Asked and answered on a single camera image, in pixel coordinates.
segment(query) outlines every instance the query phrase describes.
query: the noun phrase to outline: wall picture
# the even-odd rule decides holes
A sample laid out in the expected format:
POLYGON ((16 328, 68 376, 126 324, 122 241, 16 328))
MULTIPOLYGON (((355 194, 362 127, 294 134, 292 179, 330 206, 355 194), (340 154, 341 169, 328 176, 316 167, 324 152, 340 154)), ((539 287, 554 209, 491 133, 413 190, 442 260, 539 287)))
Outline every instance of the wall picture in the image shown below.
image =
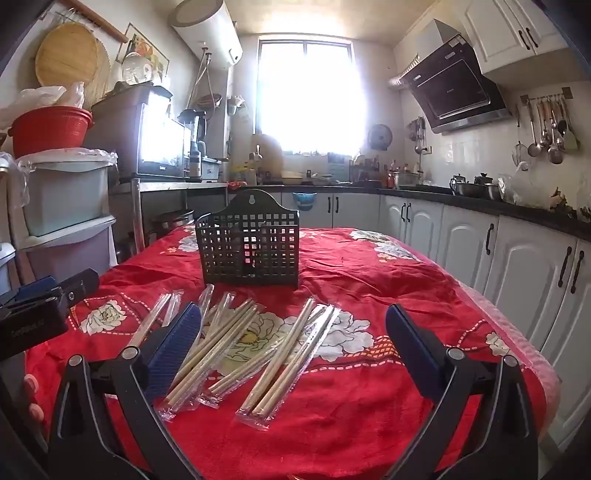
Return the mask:
POLYGON ((159 75, 160 81, 162 81, 168 73, 169 59, 131 23, 128 25, 125 35, 130 38, 130 41, 127 44, 121 44, 117 61, 123 63, 128 54, 136 52, 150 61, 154 66, 154 73, 159 75))

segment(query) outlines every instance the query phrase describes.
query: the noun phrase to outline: red tablecloth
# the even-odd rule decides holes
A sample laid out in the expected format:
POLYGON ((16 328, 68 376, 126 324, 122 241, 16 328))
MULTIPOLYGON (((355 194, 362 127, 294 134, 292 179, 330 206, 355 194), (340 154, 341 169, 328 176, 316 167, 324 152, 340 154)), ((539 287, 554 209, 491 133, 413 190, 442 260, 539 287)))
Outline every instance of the red tablecloth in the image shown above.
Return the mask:
MULTIPOLYGON (((215 301, 227 289, 237 292, 236 302, 251 296, 267 307, 232 352, 228 368, 252 356, 254 346, 289 323, 311 295, 343 312, 267 432, 234 418, 254 380, 219 410, 203 406, 167 425, 209 480, 271 480, 287 474, 307 480, 380 478, 432 406, 419 395, 385 331, 385 312, 393 303, 401 303, 419 326, 471 358, 499 361, 514 345, 459 292, 451 276, 398 241, 351 229, 302 229, 300 236, 298 290, 216 286, 215 301)), ((60 373, 71 355, 82 353, 90 361, 116 356, 161 293, 180 289, 184 301, 196 301, 203 288, 191 227, 177 229, 107 272, 99 291, 76 307, 70 331, 28 353, 27 371, 39 379, 37 401, 46 414, 53 409, 60 373)), ((527 364, 523 372, 541 427, 544 390, 527 364)), ((471 401, 441 467, 457 458, 476 407, 471 401)), ((120 427, 120 411, 113 408, 113 415, 120 427)), ((121 431, 132 461, 143 464, 129 433, 121 431)))

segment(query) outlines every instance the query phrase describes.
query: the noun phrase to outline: water heater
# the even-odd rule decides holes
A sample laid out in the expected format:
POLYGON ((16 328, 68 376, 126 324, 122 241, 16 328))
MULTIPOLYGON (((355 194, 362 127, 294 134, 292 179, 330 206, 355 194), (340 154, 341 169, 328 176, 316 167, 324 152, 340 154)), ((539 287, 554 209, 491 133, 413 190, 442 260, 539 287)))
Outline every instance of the water heater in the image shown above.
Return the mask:
POLYGON ((199 58, 212 53, 211 68, 228 69, 242 58, 242 46, 224 0, 184 0, 168 22, 199 58))

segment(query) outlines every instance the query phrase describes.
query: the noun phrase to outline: bolt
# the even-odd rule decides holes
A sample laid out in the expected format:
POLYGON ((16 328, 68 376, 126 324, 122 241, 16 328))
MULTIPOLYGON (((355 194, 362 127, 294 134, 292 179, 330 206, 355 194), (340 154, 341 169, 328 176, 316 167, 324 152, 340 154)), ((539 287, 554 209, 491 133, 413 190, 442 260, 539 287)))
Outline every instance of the bolt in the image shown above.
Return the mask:
POLYGON ((76 367, 82 363, 82 357, 80 355, 73 355, 68 360, 71 367, 76 367))
POLYGON ((510 367, 516 367, 517 366, 517 359, 512 356, 512 355, 505 355, 503 357, 503 361, 509 365, 510 367))
POLYGON ((121 356, 126 360, 134 359, 138 355, 138 349, 134 346, 129 346, 121 353, 121 356))
POLYGON ((466 356, 466 354, 462 352, 459 348, 450 348, 447 351, 447 354, 450 358, 453 358, 454 360, 463 360, 463 358, 466 356))

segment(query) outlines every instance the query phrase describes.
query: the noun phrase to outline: bright window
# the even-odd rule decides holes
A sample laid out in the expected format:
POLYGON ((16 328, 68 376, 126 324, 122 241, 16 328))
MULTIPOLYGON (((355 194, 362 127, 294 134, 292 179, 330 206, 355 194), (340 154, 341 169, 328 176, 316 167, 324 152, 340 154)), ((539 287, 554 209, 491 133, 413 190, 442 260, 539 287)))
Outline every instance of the bright window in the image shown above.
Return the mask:
POLYGON ((256 130, 284 151, 354 155, 365 100, 349 44, 262 41, 256 130))

